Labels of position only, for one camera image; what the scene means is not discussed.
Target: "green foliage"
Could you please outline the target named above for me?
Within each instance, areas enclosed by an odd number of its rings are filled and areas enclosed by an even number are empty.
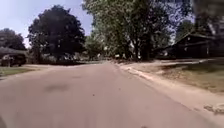
[[[0,47],[26,50],[21,34],[16,34],[15,31],[8,28],[0,30]]]
[[[49,54],[57,60],[84,50],[84,30],[80,21],[57,5],[39,14],[29,27],[28,38],[37,62],[41,54]]]
[[[175,42],[182,39],[186,34],[193,31],[193,29],[194,29],[194,24],[190,20],[184,20],[177,27]]]
[[[94,36],[88,36],[86,39],[85,48],[90,59],[93,59],[98,54],[103,54],[103,44],[94,39]]]
[[[147,59],[152,49],[160,46],[157,39],[169,39],[170,19],[162,3],[84,0],[83,8],[93,15],[93,31],[100,35],[98,39],[108,47],[109,55],[137,60],[139,53],[144,53]]]

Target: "street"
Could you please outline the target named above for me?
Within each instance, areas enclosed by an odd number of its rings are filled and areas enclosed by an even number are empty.
[[[0,80],[0,128],[216,127],[109,62]]]

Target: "grass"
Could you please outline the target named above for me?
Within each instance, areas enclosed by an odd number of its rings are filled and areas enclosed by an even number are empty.
[[[199,64],[177,64],[161,67],[163,76],[200,87],[211,92],[224,93],[224,61]]]
[[[1,76],[9,76],[9,75],[15,75],[19,73],[25,73],[32,71],[32,69],[27,68],[21,68],[21,67],[0,67],[0,75]]]

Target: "parked car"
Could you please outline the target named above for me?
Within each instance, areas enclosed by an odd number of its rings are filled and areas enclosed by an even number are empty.
[[[26,56],[23,54],[8,54],[4,55],[0,61],[1,66],[22,66],[26,63]]]

